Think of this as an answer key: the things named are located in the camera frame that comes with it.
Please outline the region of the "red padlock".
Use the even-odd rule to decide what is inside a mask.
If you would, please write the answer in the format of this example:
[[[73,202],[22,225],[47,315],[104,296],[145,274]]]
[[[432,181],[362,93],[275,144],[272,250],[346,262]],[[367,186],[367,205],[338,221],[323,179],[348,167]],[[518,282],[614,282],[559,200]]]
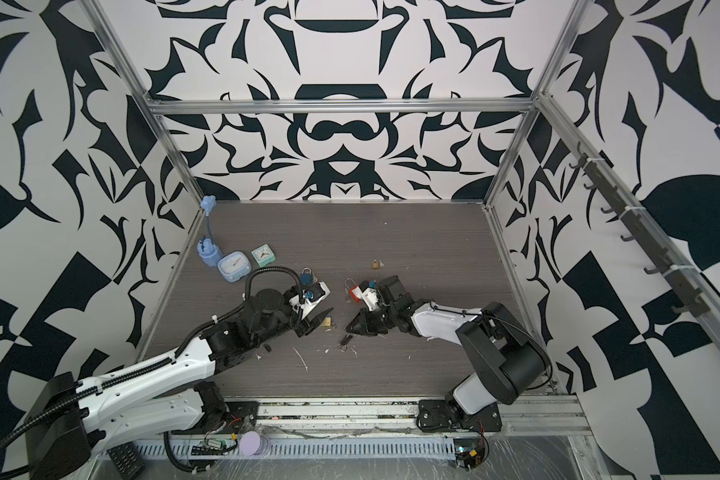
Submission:
[[[352,278],[348,277],[344,281],[346,291],[350,298],[356,303],[359,303],[363,299],[363,288]]]

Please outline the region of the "blue padlock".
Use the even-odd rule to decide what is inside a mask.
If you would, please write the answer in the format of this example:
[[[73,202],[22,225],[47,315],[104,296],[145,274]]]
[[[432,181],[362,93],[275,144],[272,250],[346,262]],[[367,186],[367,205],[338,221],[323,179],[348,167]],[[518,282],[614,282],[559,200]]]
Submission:
[[[301,271],[299,277],[300,277],[301,283],[306,286],[312,285],[317,281],[317,277],[314,275],[314,273],[310,267],[305,267]]]

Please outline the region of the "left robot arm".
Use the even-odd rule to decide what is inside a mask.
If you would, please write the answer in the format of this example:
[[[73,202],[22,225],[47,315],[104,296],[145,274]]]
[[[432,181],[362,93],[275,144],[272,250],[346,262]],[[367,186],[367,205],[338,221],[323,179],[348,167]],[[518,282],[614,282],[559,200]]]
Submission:
[[[269,341],[313,332],[331,293],[290,268],[253,271],[243,302],[194,328],[179,346],[122,370],[48,382],[28,419],[0,440],[0,479],[62,479],[92,457],[154,434],[221,429],[230,413],[212,377]]]

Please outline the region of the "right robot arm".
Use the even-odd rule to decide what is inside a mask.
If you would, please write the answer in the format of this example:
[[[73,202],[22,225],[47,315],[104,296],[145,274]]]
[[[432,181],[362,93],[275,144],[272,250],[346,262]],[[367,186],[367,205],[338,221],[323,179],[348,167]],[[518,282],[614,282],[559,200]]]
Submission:
[[[457,309],[406,294],[374,311],[361,308],[345,332],[371,337],[392,328],[456,344],[473,367],[442,400],[419,402],[416,428],[422,432],[497,432],[502,428],[498,406],[513,404],[551,369],[544,348],[500,303]]]

